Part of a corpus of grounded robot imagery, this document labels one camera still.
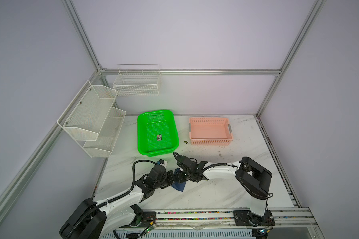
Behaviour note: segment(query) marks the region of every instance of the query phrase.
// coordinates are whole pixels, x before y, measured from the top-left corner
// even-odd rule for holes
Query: white mesh shelf
[[[118,68],[119,73],[113,84],[113,88],[118,91],[117,95],[156,96],[159,94],[161,87],[160,65],[118,65]]]
[[[65,119],[67,110],[57,123],[92,158],[109,157],[113,151],[126,111],[113,107],[117,91],[87,82],[89,88]]]
[[[114,89],[91,85],[62,128],[74,140],[97,140],[116,95]]]

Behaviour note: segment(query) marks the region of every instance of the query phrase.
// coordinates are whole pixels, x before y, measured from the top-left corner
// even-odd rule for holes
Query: robotic arm
[[[251,195],[246,221],[252,226],[262,225],[265,221],[266,202],[272,177],[267,169],[249,157],[243,157],[233,163],[207,161],[198,163],[176,152],[173,155],[179,166],[179,170],[175,172],[166,171],[163,160],[134,162],[133,183],[130,189],[97,202],[93,202],[90,198],[84,200],[62,226],[60,236],[63,239],[98,239],[122,226],[137,227],[143,212],[137,204],[152,196],[155,189],[164,189],[174,183],[184,183],[189,180],[198,183],[201,180],[234,177]],[[151,162],[154,166],[149,174],[136,181],[134,166],[141,161]]]

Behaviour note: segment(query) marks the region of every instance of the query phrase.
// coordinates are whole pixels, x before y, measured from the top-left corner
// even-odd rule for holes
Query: table
[[[239,161],[243,156],[248,156],[273,174],[269,192],[274,196],[268,199],[268,207],[294,207],[254,116],[219,116],[230,120],[234,140],[228,146],[191,145],[190,117],[174,116],[179,136],[179,146],[175,150],[177,153],[196,158],[198,162],[214,163]],[[132,164],[141,159],[152,161],[163,159],[168,162],[168,170],[178,168],[172,154],[154,157],[141,155],[137,150],[137,116],[126,116],[113,153],[98,184],[94,200],[110,198],[128,189],[132,184]],[[153,164],[146,162],[136,164],[136,179],[149,173],[152,167]],[[172,187],[156,189],[154,195],[139,203],[139,206],[145,210],[249,208],[250,197],[235,178],[212,179],[198,184],[188,181],[183,192]]]

